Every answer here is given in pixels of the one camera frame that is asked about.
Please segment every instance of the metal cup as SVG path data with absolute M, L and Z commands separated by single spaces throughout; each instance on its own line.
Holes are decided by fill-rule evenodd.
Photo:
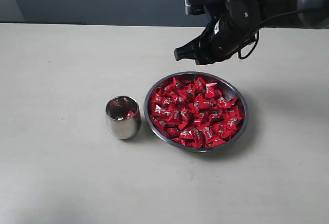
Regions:
M 134 115 L 127 118 L 129 111 Z M 134 137 L 141 126 L 138 103 L 131 97 L 119 96 L 111 99 L 106 105 L 106 125 L 118 139 Z

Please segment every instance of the table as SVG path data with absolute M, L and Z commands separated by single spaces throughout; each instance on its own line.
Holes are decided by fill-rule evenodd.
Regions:
M 0 223 L 327 223 L 329 32 L 262 29 L 247 60 L 175 62 L 202 30 L 0 24 Z M 234 146 L 184 152 L 145 119 L 130 141 L 108 132 L 110 98 L 142 106 L 190 70 L 245 96 Z

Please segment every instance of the table surface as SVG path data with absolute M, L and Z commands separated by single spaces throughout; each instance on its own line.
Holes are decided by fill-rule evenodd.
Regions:
M 263 29 L 250 58 L 175 62 L 202 28 L 0 24 L 0 223 L 328 223 L 329 32 Z M 105 105 L 179 71 L 233 84 L 246 132 L 196 154 Z

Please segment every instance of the metal bowl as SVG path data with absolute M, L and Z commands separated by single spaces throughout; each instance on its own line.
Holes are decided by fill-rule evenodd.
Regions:
M 239 107 L 239 112 L 241 114 L 241 116 L 243 117 L 243 120 L 240 123 L 240 130 L 238 131 L 238 133 L 236 133 L 234 135 L 234 137 L 227 141 L 224 144 L 215 146 L 215 147 L 207 147 L 207 148 L 193 148 L 193 147 L 188 147 L 188 146 L 184 146 L 182 144 L 178 144 L 168 138 L 166 138 L 158 129 L 157 127 L 152 123 L 151 121 L 151 107 L 150 107 L 150 101 L 151 101 L 151 94 L 152 92 L 158 88 L 158 87 L 162 87 L 162 86 L 167 86 L 168 84 L 170 84 L 171 79 L 173 77 L 176 77 L 178 80 L 196 80 L 198 77 L 202 77 L 205 81 L 207 82 L 217 82 L 218 83 L 218 87 L 220 88 L 220 90 L 222 91 L 223 95 L 225 98 L 230 99 L 230 98 L 238 98 L 239 100 L 237 101 L 237 106 Z M 216 77 L 214 75 L 208 74 L 208 73 L 203 73 L 203 72 L 194 72 L 194 71 L 187 71 L 187 72 L 179 72 L 179 73 L 175 73 L 172 75 L 169 75 L 163 79 L 161 79 L 160 81 L 158 81 L 156 84 L 154 84 L 152 86 L 152 88 L 149 90 L 145 101 L 144 101 L 144 115 L 146 118 L 146 121 L 148 122 L 148 124 L 150 125 L 152 131 L 160 138 L 162 139 L 164 142 L 171 144 L 173 146 L 176 146 L 182 150 L 185 151 L 191 151 L 191 152 L 209 152 L 209 151 L 214 151 L 217 150 L 219 148 L 223 148 L 226 147 L 232 143 L 234 143 L 241 135 L 242 133 L 246 130 L 247 127 L 247 123 L 248 123 L 248 118 L 249 118 L 249 112 L 248 112 L 248 107 L 247 107 L 247 103 L 245 101 L 245 99 L 243 98 L 243 96 L 240 94 L 240 92 L 230 83 L 226 82 L 225 80 Z

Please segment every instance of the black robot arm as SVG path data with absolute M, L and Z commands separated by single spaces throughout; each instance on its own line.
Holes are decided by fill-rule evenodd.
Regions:
M 329 0 L 185 0 L 187 15 L 207 14 L 200 36 L 174 51 L 176 60 L 213 64 L 239 54 L 247 58 L 257 46 L 259 30 L 272 28 L 322 29 L 329 25 Z M 241 50 L 254 44 L 250 53 Z

